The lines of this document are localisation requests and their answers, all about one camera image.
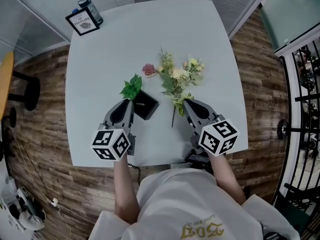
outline framed sign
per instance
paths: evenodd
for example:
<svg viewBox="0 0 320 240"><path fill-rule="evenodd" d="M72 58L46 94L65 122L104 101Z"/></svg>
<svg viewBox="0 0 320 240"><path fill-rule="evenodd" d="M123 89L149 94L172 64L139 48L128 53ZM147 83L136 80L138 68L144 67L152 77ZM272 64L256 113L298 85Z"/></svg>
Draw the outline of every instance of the framed sign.
<svg viewBox="0 0 320 240"><path fill-rule="evenodd" d="M79 34L79 36L98 30L100 28L87 7L65 17L65 19Z"/></svg>

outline black box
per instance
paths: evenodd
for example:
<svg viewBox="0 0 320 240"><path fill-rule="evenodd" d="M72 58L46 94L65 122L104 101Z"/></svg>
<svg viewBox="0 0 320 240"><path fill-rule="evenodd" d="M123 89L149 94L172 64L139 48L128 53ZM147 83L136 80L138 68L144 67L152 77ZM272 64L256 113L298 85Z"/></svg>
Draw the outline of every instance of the black box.
<svg viewBox="0 0 320 240"><path fill-rule="evenodd" d="M159 106L158 101L141 90L133 100L134 113L143 120L149 120Z"/></svg>

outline bottle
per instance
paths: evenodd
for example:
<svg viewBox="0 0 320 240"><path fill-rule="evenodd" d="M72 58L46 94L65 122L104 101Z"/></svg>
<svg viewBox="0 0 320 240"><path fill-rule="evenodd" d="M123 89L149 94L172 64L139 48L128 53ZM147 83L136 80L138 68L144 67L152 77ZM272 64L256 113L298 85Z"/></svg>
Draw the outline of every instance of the bottle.
<svg viewBox="0 0 320 240"><path fill-rule="evenodd" d="M81 8L88 7L89 11L92 13L93 18L98 23L98 25L104 22L104 19L101 17L100 13L98 12L97 8L91 0L79 0L78 5Z"/></svg>

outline wooden floor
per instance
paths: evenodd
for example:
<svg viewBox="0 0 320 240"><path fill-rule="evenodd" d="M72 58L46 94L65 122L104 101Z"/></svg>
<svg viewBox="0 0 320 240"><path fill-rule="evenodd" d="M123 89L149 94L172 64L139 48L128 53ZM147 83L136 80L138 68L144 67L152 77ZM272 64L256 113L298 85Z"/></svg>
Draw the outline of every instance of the wooden floor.
<svg viewBox="0 0 320 240"><path fill-rule="evenodd" d="M236 57L245 99L249 149L227 156L242 186L250 186L251 193L271 201L278 184L286 151L286 141L277 140L277 123L288 117L285 73L272 46L260 16L254 12L231 41ZM46 185L42 186L26 152L22 149L30 173L41 191L50 199L84 218L95 222L102 210L114 210L113 169L74 167L69 152L66 115L65 83L69 47L65 46L39 55L16 68L19 72L40 79L41 93L34 111L10 101L17 109L15 134L24 145L34 166ZM14 79L11 93L22 94L25 83ZM45 228L41 233L47 240L70 239L70 230L59 218L58 210L48 204L36 188L18 152L9 159L9 167L18 185L34 194L46 211ZM146 168L142 177L155 168ZM135 187L137 171L131 171ZM93 223L61 209L76 240L85 240Z"/></svg>

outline yellow flower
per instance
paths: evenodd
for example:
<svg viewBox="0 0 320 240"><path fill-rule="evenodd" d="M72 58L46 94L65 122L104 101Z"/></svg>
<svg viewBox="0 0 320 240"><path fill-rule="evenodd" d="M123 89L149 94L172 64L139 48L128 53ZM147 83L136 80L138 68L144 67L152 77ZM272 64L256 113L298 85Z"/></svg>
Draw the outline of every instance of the yellow flower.
<svg viewBox="0 0 320 240"><path fill-rule="evenodd" d="M164 70L164 68L163 68L162 66L160 66L160 67L157 68L157 71L158 71L159 73L161 73L162 70Z"/></svg>
<svg viewBox="0 0 320 240"><path fill-rule="evenodd" d="M190 59L190 62L192 65L197 65L197 63L198 63L197 60L194 58Z"/></svg>

